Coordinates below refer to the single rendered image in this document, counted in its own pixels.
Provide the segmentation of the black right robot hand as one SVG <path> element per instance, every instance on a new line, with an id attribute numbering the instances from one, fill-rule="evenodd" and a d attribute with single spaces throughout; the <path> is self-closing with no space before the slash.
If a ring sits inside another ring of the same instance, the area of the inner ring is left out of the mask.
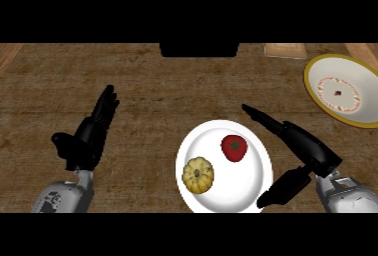
<path id="1" fill-rule="evenodd" d="M 308 185 L 310 173 L 325 178 L 339 166 L 342 159 L 325 143 L 289 121 L 276 121 L 264 112 L 242 105 L 251 119 L 280 138 L 303 162 L 303 166 L 288 170 L 257 199 L 257 207 L 285 205 Z"/>

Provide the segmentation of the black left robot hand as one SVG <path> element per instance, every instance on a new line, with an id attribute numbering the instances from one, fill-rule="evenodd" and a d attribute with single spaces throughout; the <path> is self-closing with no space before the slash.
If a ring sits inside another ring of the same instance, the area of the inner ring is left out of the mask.
<path id="1" fill-rule="evenodd" d="M 68 171 L 91 171 L 96 168 L 118 104 L 114 86 L 108 85 L 97 99 L 91 115 L 82 119 L 75 134 L 57 132 L 51 135 L 57 156 L 66 160 Z"/>

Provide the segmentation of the white oval plate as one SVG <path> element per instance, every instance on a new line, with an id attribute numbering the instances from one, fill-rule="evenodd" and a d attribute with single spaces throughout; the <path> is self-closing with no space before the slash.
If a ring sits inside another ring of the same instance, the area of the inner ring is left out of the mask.
<path id="1" fill-rule="evenodd" d="M 246 153 L 239 162 L 230 162 L 221 152 L 227 135 L 238 135 L 246 141 Z M 204 157 L 214 168 L 214 183 L 202 194 L 190 193 L 181 180 L 184 165 L 196 157 Z M 211 120 L 192 129 L 177 152 L 176 181 L 195 213 L 260 212 L 257 199 L 271 186 L 273 171 L 264 145 L 245 126 L 229 120 Z"/>

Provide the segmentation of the tan flat box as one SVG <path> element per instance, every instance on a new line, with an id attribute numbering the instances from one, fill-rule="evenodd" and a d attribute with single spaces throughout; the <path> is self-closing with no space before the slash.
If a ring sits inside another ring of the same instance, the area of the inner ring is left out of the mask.
<path id="1" fill-rule="evenodd" d="M 269 57 L 305 59 L 307 51 L 303 43 L 266 43 L 264 54 Z"/>

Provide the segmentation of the white bowl with yellow rim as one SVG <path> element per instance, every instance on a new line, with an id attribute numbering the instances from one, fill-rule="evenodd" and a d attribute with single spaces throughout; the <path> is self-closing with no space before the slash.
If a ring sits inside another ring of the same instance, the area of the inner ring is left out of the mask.
<path id="1" fill-rule="evenodd" d="M 341 54 L 316 56 L 304 68 L 304 86 L 311 100 L 339 122 L 378 128 L 378 70 Z"/>

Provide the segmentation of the yellow ribbed squash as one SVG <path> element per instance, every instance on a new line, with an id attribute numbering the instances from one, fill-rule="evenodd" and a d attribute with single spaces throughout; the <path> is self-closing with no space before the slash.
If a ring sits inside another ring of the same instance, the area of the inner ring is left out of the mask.
<path id="1" fill-rule="evenodd" d="M 204 157 L 192 158 L 187 161 L 183 167 L 181 181 L 193 194 L 205 193 L 212 187 L 214 169 Z"/>

